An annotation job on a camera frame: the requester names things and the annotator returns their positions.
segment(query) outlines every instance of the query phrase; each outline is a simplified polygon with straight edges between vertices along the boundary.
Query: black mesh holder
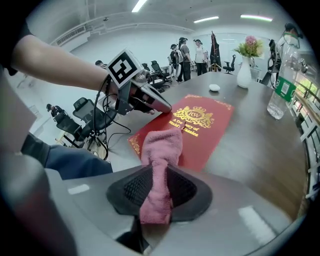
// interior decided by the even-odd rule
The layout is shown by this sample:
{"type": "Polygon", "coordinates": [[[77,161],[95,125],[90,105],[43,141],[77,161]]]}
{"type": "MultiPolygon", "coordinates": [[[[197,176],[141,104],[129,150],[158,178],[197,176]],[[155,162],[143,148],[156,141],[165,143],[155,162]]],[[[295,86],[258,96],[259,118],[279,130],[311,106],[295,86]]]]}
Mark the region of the black mesh holder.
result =
{"type": "MultiPolygon", "coordinates": [[[[192,221],[204,213],[213,198],[210,187],[172,165],[166,171],[173,204],[171,221],[192,221]]],[[[106,197],[119,214],[139,217],[140,207],[152,185],[152,167],[149,165],[114,182],[108,188],[106,197]]]]}

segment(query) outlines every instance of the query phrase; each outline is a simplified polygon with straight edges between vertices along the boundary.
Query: white vase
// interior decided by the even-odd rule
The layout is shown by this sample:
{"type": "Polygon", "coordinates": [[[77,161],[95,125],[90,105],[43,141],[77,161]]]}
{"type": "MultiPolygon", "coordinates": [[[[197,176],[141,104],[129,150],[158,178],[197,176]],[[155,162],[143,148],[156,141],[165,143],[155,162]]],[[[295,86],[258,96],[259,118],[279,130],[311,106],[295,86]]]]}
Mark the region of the white vase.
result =
{"type": "Polygon", "coordinates": [[[247,89],[251,81],[250,58],[242,56],[242,65],[236,77],[236,82],[238,86],[247,89]]]}

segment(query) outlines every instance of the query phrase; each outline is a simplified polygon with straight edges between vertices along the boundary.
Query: white ceiling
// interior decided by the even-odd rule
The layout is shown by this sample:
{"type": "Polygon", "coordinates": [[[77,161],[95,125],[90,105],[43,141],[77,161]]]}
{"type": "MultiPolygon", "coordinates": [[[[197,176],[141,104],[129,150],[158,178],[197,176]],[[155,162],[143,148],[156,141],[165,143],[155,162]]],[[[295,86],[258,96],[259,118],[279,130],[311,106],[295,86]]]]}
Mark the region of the white ceiling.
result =
{"type": "Polygon", "coordinates": [[[247,25],[241,14],[273,18],[262,26],[271,29],[288,22],[286,13],[272,0],[147,0],[137,13],[138,0],[47,0],[27,19],[32,33],[51,43],[66,31],[87,23],[111,30],[127,24],[162,24],[192,32],[208,26],[247,25]],[[193,23],[207,17],[218,20],[193,23]]]}

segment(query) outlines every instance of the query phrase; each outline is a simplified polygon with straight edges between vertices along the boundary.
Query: blue jeans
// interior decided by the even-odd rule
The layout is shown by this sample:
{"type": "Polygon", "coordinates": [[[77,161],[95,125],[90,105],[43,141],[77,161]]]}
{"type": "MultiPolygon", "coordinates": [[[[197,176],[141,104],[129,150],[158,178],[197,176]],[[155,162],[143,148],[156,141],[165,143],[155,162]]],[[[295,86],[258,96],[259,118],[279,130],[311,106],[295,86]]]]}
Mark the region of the blue jeans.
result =
{"type": "Polygon", "coordinates": [[[82,148],[50,146],[45,168],[59,172],[63,180],[112,173],[111,164],[82,148]]]}

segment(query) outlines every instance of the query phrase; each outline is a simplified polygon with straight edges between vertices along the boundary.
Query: green leaves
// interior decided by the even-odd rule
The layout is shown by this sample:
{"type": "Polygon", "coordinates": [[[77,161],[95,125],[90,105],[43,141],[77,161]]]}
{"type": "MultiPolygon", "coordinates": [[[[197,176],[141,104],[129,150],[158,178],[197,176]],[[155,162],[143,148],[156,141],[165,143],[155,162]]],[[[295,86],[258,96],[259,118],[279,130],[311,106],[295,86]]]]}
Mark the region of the green leaves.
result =
{"type": "Polygon", "coordinates": [[[260,57],[263,54],[263,42],[262,40],[257,40],[252,45],[245,42],[240,43],[234,51],[244,57],[260,57]]]}

